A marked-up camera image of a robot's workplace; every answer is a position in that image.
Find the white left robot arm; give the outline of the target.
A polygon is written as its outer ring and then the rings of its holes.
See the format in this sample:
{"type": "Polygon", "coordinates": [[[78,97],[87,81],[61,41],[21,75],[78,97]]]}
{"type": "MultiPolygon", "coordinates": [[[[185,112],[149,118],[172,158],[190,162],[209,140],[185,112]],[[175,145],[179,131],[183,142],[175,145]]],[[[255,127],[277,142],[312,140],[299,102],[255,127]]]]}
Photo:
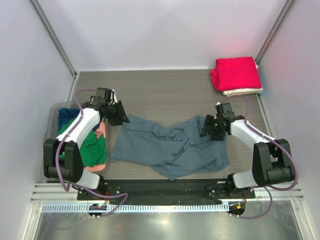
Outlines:
{"type": "Polygon", "coordinates": [[[120,100],[98,100],[81,103],[77,100],[79,113],[72,124],[56,138],[48,138],[43,144],[43,174],[51,180],[59,180],[68,192],[71,184],[87,188],[95,200],[101,200],[106,187],[100,184],[100,176],[84,168],[80,148],[87,135],[101,122],[107,119],[112,126],[129,123],[129,119],[120,100]]]}

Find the clear plastic storage bin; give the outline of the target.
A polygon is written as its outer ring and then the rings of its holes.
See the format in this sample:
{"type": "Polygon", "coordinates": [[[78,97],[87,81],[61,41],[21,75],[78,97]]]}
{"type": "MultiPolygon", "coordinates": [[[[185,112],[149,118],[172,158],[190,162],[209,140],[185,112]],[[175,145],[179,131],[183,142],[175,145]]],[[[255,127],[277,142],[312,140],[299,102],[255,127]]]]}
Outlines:
{"type": "MultiPolygon", "coordinates": [[[[45,141],[47,139],[55,139],[58,135],[62,134],[74,121],[74,120],[71,120],[69,123],[67,123],[66,125],[64,125],[62,127],[62,130],[58,131],[58,114],[59,114],[58,110],[60,108],[78,109],[78,105],[76,103],[74,103],[74,101],[69,101],[69,102],[57,103],[51,108],[50,115],[49,115],[49,121],[48,121],[48,128],[47,128],[47,138],[45,139],[45,141]]],[[[109,152],[110,152],[110,143],[109,143],[109,138],[110,138],[109,137],[109,128],[110,128],[110,125],[109,125],[108,120],[106,118],[102,119],[102,120],[104,120],[104,122],[105,122],[105,130],[106,130],[106,138],[105,138],[105,141],[106,141],[106,158],[105,158],[106,167],[104,168],[104,170],[105,170],[107,168],[107,165],[110,163],[110,154],[109,154],[109,152]]],[[[99,175],[104,170],[99,171],[99,172],[94,172],[94,173],[99,175]]],[[[43,175],[43,178],[45,180],[54,180],[54,179],[46,178],[44,176],[43,164],[42,164],[42,175],[43,175]]]]}

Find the grey blue t shirt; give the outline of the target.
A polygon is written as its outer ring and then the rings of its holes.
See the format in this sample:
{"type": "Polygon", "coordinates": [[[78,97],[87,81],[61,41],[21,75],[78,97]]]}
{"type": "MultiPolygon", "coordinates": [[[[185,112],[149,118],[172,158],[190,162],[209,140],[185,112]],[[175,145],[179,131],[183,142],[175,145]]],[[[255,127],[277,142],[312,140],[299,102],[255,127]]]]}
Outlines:
{"type": "Polygon", "coordinates": [[[128,119],[111,151],[111,162],[150,166],[171,181],[195,172],[219,172],[230,164],[226,141],[201,136],[204,116],[167,127],[135,115],[128,119]]]}

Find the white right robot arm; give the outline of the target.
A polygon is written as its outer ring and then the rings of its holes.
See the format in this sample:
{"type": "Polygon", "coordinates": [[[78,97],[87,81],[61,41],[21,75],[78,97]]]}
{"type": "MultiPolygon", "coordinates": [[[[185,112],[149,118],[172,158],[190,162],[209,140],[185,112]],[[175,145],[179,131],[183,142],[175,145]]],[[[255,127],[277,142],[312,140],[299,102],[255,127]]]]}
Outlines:
{"type": "Polygon", "coordinates": [[[209,135],[214,141],[224,141],[226,135],[240,139],[252,150],[250,170],[228,175],[225,192],[231,198],[239,198],[253,187],[271,187],[292,182],[297,184],[296,167],[291,156],[290,144],[285,139],[275,139],[254,127],[242,115],[212,116],[204,120],[202,137],[209,135]]]}

